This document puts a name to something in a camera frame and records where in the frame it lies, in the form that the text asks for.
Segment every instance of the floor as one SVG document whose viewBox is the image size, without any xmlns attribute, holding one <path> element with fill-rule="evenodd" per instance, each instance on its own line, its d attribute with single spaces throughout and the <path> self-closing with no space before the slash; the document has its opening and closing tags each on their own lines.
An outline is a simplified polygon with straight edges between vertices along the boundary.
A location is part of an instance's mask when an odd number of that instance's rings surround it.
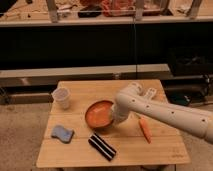
<svg viewBox="0 0 213 171">
<path fill-rule="evenodd" d="M 213 111 L 213 105 L 200 107 Z M 51 109 L 50 103 L 0 106 L 0 171 L 54 171 L 38 169 L 36 160 Z M 191 163 L 168 166 L 164 171 L 212 171 L 213 145 L 182 133 Z M 77 168 L 66 171 L 143 171 L 141 167 Z"/>
</svg>

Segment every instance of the wooden table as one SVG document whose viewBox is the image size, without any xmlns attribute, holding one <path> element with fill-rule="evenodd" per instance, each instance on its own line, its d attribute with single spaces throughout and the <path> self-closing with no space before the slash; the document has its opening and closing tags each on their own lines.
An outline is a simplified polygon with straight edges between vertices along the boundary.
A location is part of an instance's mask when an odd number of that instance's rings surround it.
<svg viewBox="0 0 213 171">
<path fill-rule="evenodd" d="M 133 80 L 119 81 L 63 81 L 59 87 L 71 92 L 71 107 L 62 110 L 53 102 L 44 139 L 37 160 L 39 168 L 94 167 L 94 166 L 133 166 L 169 165 L 189 163 L 190 159 L 177 129 L 145 117 L 152 135 L 148 144 L 133 112 L 128 120 L 118 126 L 97 132 L 117 151 L 115 158 L 108 162 L 88 143 L 93 130 L 84 120 L 86 109 L 96 101 L 114 101 L 115 94 Z M 159 80 L 137 80 L 144 91 L 153 87 L 158 90 L 155 100 L 166 101 Z M 55 125 L 74 129 L 75 135 L 70 144 L 62 144 L 50 137 Z"/>
</svg>

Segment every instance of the black and white striped object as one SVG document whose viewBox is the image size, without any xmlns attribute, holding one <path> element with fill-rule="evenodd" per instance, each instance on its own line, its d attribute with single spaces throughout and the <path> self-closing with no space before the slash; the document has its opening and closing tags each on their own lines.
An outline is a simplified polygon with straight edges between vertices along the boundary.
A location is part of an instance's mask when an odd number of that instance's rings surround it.
<svg viewBox="0 0 213 171">
<path fill-rule="evenodd" d="M 111 161 L 116 154 L 116 151 L 109 146 L 98 134 L 94 133 L 88 142 L 98 150 L 108 161 Z"/>
</svg>

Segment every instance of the orange bowl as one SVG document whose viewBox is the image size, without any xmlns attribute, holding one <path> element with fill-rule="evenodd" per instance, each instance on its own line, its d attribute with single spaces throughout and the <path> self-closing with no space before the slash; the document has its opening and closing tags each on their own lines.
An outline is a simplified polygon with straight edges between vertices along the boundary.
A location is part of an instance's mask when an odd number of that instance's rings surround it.
<svg viewBox="0 0 213 171">
<path fill-rule="evenodd" d="M 112 123 L 111 106 L 113 102 L 108 100 L 98 101 L 92 104 L 86 111 L 85 120 L 90 128 L 105 128 Z"/>
</svg>

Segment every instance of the metal pole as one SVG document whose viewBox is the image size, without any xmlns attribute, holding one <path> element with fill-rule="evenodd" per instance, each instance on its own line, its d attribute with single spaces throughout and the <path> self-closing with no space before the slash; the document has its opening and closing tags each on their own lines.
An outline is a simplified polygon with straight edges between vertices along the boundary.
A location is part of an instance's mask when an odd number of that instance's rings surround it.
<svg viewBox="0 0 213 171">
<path fill-rule="evenodd" d="M 135 3 L 135 20 L 140 21 L 143 16 L 144 0 L 136 0 Z"/>
<path fill-rule="evenodd" d="M 46 0 L 46 2 L 47 2 L 50 20 L 53 23 L 57 23 L 58 22 L 58 14 L 57 14 L 57 7 L 56 7 L 56 4 L 55 4 L 55 0 Z"/>
<path fill-rule="evenodd" d="M 193 0 L 191 8 L 187 12 L 186 16 L 191 18 L 191 19 L 195 19 L 197 17 L 197 14 L 198 14 L 198 11 L 199 11 L 199 8 L 200 8 L 202 1 L 203 0 Z"/>
</svg>

